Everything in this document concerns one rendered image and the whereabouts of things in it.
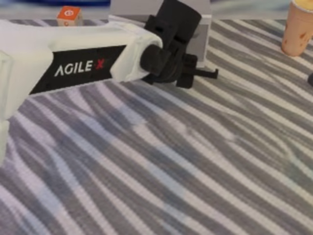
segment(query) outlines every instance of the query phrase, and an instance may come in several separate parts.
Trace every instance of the gray box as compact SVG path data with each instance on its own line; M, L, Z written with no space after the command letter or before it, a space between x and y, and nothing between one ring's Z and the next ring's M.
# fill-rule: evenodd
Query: gray box
M180 0L202 15L202 20L190 41L187 53L198 57L198 67L204 67L212 21L210 0ZM146 22L149 15L156 15L163 0L112 0L110 15L137 22Z

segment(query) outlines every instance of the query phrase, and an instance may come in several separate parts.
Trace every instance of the striped tablecloth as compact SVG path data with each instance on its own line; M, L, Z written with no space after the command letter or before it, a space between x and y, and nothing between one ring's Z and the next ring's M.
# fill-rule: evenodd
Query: striped tablecloth
M284 56L283 30L215 21L220 77L191 90L99 82L28 98L10 119L0 234L313 235L313 46Z

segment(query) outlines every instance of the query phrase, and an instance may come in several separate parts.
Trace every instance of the small orange cube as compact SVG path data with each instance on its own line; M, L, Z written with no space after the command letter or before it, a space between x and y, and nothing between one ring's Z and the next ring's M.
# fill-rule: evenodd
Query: small orange cube
M62 7L57 16L57 22L59 26L82 26L84 21L81 8L75 6Z

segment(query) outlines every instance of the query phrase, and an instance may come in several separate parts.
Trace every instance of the white robotic arm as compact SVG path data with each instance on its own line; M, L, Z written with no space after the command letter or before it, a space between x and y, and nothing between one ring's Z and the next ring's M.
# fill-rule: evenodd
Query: white robotic arm
M123 22L37 27L0 21L0 164L7 120L30 94L106 79L176 81L190 88L194 75L217 78L218 70L196 70L196 56L185 53L200 20L189 6L165 0L144 28Z

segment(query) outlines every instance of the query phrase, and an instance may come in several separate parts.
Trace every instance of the orange cup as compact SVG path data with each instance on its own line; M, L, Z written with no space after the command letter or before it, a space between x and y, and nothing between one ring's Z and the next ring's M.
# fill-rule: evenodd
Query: orange cup
M299 7L295 0L289 6L282 51L289 56L299 56L313 35L313 11Z

